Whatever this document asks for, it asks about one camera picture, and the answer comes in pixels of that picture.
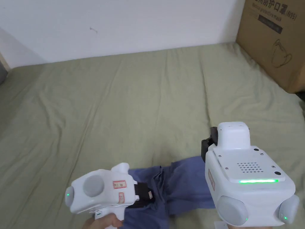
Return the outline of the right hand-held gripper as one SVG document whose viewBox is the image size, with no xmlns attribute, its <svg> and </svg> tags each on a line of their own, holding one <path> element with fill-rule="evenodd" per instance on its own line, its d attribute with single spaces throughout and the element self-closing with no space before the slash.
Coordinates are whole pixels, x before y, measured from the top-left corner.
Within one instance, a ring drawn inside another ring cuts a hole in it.
<svg viewBox="0 0 305 229">
<path fill-rule="evenodd" d="M 205 179 L 223 225 L 276 227 L 292 224 L 299 197 L 293 180 L 250 142 L 244 122 L 210 128 L 201 142 Z"/>
</svg>

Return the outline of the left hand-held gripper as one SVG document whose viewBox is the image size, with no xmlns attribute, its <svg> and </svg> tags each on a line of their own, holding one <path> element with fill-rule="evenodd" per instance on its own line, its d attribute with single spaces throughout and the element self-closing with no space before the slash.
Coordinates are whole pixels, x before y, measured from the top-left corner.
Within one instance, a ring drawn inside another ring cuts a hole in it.
<svg viewBox="0 0 305 229">
<path fill-rule="evenodd" d="M 110 170 L 98 169 L 74 180 L 65 191 L 71 213 L 91 213 L 95 219 L 111 213 L 123 221 L 126 208 L 143 208 L 155 201 L 147 183 L 135 181 L 128 163 Z"/>
</svg>

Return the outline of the person's left hand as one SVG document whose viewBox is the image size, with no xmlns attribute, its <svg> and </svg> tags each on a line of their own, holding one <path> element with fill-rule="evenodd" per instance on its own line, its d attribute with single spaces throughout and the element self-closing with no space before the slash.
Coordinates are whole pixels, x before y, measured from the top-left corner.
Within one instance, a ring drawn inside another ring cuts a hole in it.
<svg viewBox="0 0 305 229">
<path fill-rule="evenodd" d="M 110 213 L 99 219 L 94 219 L 93 217 L 87 219 L 82 229 L 106 229 L 109 226 L 122 227 L 123 221 L 119 220 L 114 213 Z"/>
</svg>

